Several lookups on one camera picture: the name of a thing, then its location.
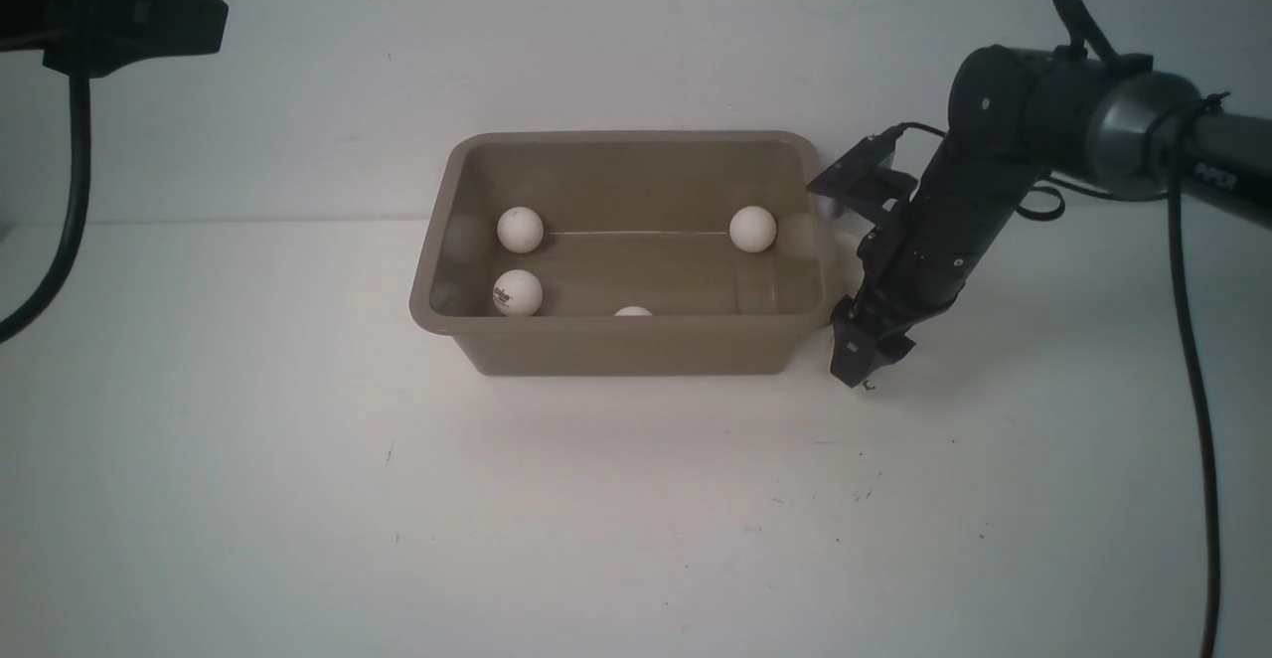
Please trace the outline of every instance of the white tabletop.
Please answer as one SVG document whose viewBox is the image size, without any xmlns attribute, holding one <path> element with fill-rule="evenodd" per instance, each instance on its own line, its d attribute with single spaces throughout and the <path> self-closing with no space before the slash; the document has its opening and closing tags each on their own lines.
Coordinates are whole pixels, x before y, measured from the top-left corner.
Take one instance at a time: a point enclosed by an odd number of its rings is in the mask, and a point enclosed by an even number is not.
<svg viewBox="0 0 1272 658">
<path fill-rule="evenodd" d="M 1189 205 L 1222 655 L 1272 629 L 1272 234 Z M 89 229 L 0 346 L 0 654 L 1196 655 L 1163 206 L 1014 221 L 850 391 L 497 379 L 407 313 L 425 221 Z M 0 243 L 0 311 L 55 228 Z"/>
</svg>

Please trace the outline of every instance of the white wall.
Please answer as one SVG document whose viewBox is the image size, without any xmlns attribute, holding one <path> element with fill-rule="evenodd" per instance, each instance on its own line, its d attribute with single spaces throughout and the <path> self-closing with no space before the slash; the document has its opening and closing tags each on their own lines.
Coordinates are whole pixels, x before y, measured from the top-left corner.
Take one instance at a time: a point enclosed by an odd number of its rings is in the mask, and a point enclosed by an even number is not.
<svg viewBox="0 0 1272 658">
<path fill-rule="evenodd" d="M 1065 41 L 1049 0 L 228 1 L 220 55 L 95 84 L 95 220 L 425 215 L 486 131 L 786 129 L 829 155 L 941 123 L 973 47 Z M 1088 3 L 1119 50 L 1272 115 L 1272 0 Z M 64 84 L 0 56 L 0 221 L 61 219 Z"/>
</svg>

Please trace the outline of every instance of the white ball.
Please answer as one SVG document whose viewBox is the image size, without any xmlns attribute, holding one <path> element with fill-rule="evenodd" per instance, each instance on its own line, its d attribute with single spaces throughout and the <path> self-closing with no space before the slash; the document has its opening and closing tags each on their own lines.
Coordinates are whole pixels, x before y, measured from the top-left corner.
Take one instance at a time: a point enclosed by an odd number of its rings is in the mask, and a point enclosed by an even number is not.
<svg viewBox="0 0 1272 658">
<path fill-rule="evenodd" d="M 777 238 L 777 221 L 759 206 L 745 206 L 729 221 L 729 238 L 738 249 L 759 253 Z"/>
<path fill-rule="evenodd" d="M 499 312 L 514 318 L 532 316 L 543 304 L 543 286 L 527 271 L 508 271 L 499 276 L 491 295 Z"/>
<path fill-rule="evenodd" d="M 527 206 L 515 206 L 500 215 L 495 233 L 513 253 L 529 253 L 543 242 L 543 219 Z"/>
</svg>

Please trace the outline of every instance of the black wire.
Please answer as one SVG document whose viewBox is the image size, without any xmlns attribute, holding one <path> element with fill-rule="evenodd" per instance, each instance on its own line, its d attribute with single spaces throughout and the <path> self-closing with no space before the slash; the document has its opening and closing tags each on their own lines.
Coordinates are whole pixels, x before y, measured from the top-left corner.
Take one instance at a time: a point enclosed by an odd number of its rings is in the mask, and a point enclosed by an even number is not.
<svg viewBox="0 0 1272 658">
<path fill-rule="evenodd" d="M 1215 438 L 1210 424 L 1210 402 L 1206 398 L 1206 383 L 1201 374 L 1201 358 L 1197 354 L 1197 339 L 1193 335 L 1192 308 L 1188 304 L 1188 283 L 1184 276 L 1182 178 L 1183 148 L 1188 131 L 1192 129 L 1196 120 L 1201 118 L 1202 115 L 1208 111 L 1217 109 L 1224 97 L 1227 97 L 1227 94 L 1215 93 L 1215 95 L 1199 102 L 1191 102 L 1178 109 L 1168 111 L 1168 113 L 1163 116 L 1163 118 L 1166 118 L 1180 112 L 1184 115 L 1180 118 L 1179 129 L 1175 130 L 1175 136 L 1172 143 L 1172 169 L 1166 183 L 1166 192 L 1164 193 L 1133 199 L 1098 191 L 1095 188 L 1080 186 L 1080 183 L 1058 179 L 1053 177 L 1053 174 L 1047 174 L 1047 177 L 1042 179 L 1047 183 L 1054 183 L 1058 187 L 1081 193 L 1082 196 L 1102 199 L 1104 201 L 1122 201 L 1126 204 L 1142 204 L 1161 200 L 1166 201 L 1166 235 L 1170 249 L 1170 285 L 1174 294 L 1175 321 L 1179 325 L 1179 341 L 1184 351 L 1184 368 L 1188 372 L 1188 386 L 1192 391 L 1193 410 L 1197 415 L 1197 438 L 1201 447 L 1202 494 L 1206 514 L 1206 617 L 1202 627 L 1201 658 L 1212 658 L 1215 654 L 1215 639 L 1219 635 L 1222 565 L 1220 561 L 1219 477 L 1215 470 Z M 904 123 L 902 127 L 917 129 L 920 131 L 926 131 L 927 134 L 934 134 L 934 136 L 939 136 L 941 139 L 945 137 L 945 132 L 940 129 L 930 127 L 930 125 Z M 1046 186 L 1034 186 L 1030 188 L 1030 192 L 1035 191 L 1053 195 L 1061 200 L 1061 205 L 1052 211 L 1052 214 L 1057 215 L 1053 215 L 1052 218 L 1052 215 L 1030 211 L 1023 206 L 1016 209 L 1016 213 L 1035 220 L 1054 220 L 1058 218 L 1058 214 L 1063 214 L 1065 202 L 1060 191 L 1056 191 L 1054 188 L 1048 190 Z M 1037 215 L 1044 215 L 1046 218 L 1035 218 Z"/>
<path fill-rule="evenodd" d="M 1122 202 L 1122 204 L 1147 204 L 1149 201 L 1164 201 L 1164 200 L 1166 200 L 1166 193 L 1164 193 L 1164 192 L 1163 193 L 1154 193 L 1152 196 L 1141 196 L 1138 199 L 1136 199 L 1133 196 L 1118 196 L 1116 193 L 1109 193 L 1109 192 L 1099 191 L 1099 190 L 1090 188 L 1090 187 L 1086 187 L 1086 186 L 1081 186 L 1081 183 L 1074 183 L 1071 181 L 1065 181 L 1063 178 L 1056 178 L 1056 177 L 1053 177 L 1053 174 L 1049 174 L 1048 177 L 1044 177 L 1043 181 L 1046 181 L 1047 183 L 1054 183 L 1056 186 L 1062 187 L 1062 188 L 1067 188 L 1068 191 L 1072 191 L 1074 193 L 1080 193 L 1082 196 L 1090 196 L 1091 199 L 1100 199 L 1103 201 L 1118 201 L 1118 202 Z"/>
<path fill-rule="evenodd" d="M 70 78 L 71 98 L 71 187 L 66 200 L 66 221 L 62 224 L 62 238 L 57 244 L 53 262 L 39 281 L 36 291 L 13 312 L 0 321 L 0 342 L 5 342 L 27 328 L 45 309 L 48 308 L 57 291 L 75 265 L 80 241 L 84 237 L 84 224 L 88 219 L 88 191 L 92 177 L 92 109 L 89 106 L 89 79 L 84 74 Z"/>
<path fill-rule="evenodd" d="M 1021 204 L 1020 206 L 1016 207 L 1016 215 L 1020 215 L 1020 218 L 1028 219 L 1028 220 L 1032 220 L 1032 221 L 1043 221 L 1043 223 L 1046 223 L 1046 221 L 1057 220 L 1060 218 L 1060 215 L 1065 214 L 1065 195 L 1062 192 L 1060 192 L 1060 190 L 1049 187 L 1049 186 L 1040 186 L 1040 183 L 1035 183 L 1034 187 L 1032 187 L 1029 190 L 1029 192 L 1030 193 L 1044 193 L 1047 196 L 1051 196 L 1052 199 L 1056 200 L 1056 206 L 1054 206 L 1054 209 L 1052 209 L 1049 211 L 1035 211 L 1035 210 L 1027 209 L 1027 206 L 1024 206 L 1024 204 Z"/>
<path fill-rule="evenodd" d="M 935 125 L 926 125 L 926 123 L 918 123 L 918 122 L 906 122 L 906 123 L 901 125 L 901 129 L 915 129 L 915 130 L 918 130 L 918 131 L 926 131 L 927 134 L 931 134 L 932 136 L 940 136 L 941 139 L 945 139 L 945 132 L 941 131 L 940 129 L 936 129 Z"/>
<path fill-rule="evenodd" d="M 931 134 L 932 136 L 939 136 L 941 139 L 945 139 L 945 136 L 946 136 L 945 132 L 941 131 L 940 129 L 936 129 L 935 125 L 926 125 L 926 123 L 918 123 L 918 122 L 906 122 L 906 123 L 901 125 L 901 129 L 913 129 L 913 130 L 918 130 L 918 131 L 926 131 L 927 134 Z M 1074 183 L 1071 181 L 1063 181 L 1063 179 L 1053 177 L 1053 174 L 1047 174 L 1047 177 L 1043 177 L 1042 181 L 1046 181 L 1047 183 L 1053 183 L 1054 186 L 1066 188 L 1068 191 L 1072 191 L 1074 193 L 1081 193 L 1082 196 L 1090 196 L 1091 199 L 1100 199 L 1103 201 L 1122 201 L 1123 204 L 1146 204 L 1149 201 L 1164 201 L 1164 200 L 1166 200 L 1166 195 L 1165 193 L 1154 193 L 1152 196 L 1145 196 L 1145 197 L 1141 197 L 1141 199 L 1136 199 L 1136 197 L 1131 197 L 1131 196 L 1118 196 L 1116 193 L 1109 193 L 1109 192 L 1105 192 L 1105 191 L 1099 191 L 1096 188 L 1090 188 L 1088 186 L 1081 186 L 1081 183 Z M 1046 187 L 1034 186 L 1034 187 L 1030 188 L 1030 192 L 1040 191 L 1042 188 L 1046 188 Z"/>
<path fill-rule="evenodd" d="M 1221 580 L 1219 479 L 1215 471 L 1215 438 L 1210 426 L 1210 403 L 1206 400 L 1206 383 L 1201 374 L 1197 339 L 1193 335 L 1192 327 L 1192 309 L 1188 304 L 1188 283 L 1184 277 L 1182 178 L 1184 139 L 1188 136 L 1188 131 L 1196 120 L 1208 111 L 1219 108 L 1219 102 L 1222 97 L 1226 97 L 1226 93 L 1194 102 L 1184 112 L 1172 143 L 1172 168 L 1166 183 L 1166 237 L 1170 246 L 1170 285 L 1175 297 L 1175 321 L 1179 323 L 1179 341 L 1184 350 L 1188 386 L 1192 389 L 1193 410 L 1197 414 L 1197 437 L 1201 443 L 1202 491 L 1206 510 L 1206 622 L 1202 630 L 1202 658 L 1211 658 L 1215 654 L 1215 638 L 1219 634 Z"/>
</svg>

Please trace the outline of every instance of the tan plastic bin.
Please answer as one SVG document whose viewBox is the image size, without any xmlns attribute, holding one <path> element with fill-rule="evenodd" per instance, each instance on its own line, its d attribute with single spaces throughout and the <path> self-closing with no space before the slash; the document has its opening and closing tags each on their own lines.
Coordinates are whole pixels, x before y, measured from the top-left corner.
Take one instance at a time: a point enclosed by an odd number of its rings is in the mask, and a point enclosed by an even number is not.
<svg viewBox="0 0 1272 658">
<path fill-rule="evenodd" d="M 812 143 L 784 132 L 486 134 L 450 155 L 411 291 L 411 314 L 488 375 L 772 374 L 824 327 L 843 291 L 836 246 L 805 183 Z M 778 239 L 729 241 L 742 206 Z M 510 206 L 547 227 L 528 255 L 495 237 Z M 495 279 L 543 285 L 529 318 L 502 317 Z M 641 305 L 653 317 L 614 317 Z"/>
</svg>

